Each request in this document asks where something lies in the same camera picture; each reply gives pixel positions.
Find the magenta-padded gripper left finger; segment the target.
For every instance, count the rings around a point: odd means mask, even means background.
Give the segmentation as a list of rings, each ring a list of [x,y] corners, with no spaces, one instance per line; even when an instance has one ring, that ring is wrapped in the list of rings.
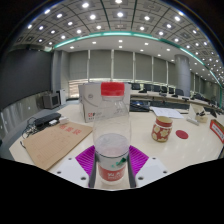
[[[95,147],[90,146],[78,156],[66,158],[53,174],[81,187],[93,187],[96,180]]]

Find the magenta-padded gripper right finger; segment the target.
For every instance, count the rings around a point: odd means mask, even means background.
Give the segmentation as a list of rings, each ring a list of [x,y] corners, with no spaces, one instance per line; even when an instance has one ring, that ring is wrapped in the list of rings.
[[[131,188],[140,188],[170,174],[157,157],[149,157],[131,146],[128,157],[128,176]]]

